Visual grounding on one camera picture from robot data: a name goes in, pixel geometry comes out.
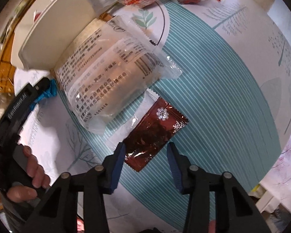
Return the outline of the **person's left hand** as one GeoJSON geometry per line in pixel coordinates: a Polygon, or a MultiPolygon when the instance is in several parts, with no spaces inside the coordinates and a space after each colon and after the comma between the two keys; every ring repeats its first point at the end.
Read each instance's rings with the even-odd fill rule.
{"type": "MultiPolygon", "coordinates": [[[[32,154],[31,148],[24,146],[23,154],[27,158],[26,172],[32,179],[33,187],[48,189],[50,187],[50,177],[45,174],[43,167],[38,164],[37,157],[32,154]]],[[[35,189],[27,186],[14,186],[7,192],[7,197],[14,203],[34,200],[37,195],[35,189]]]]}

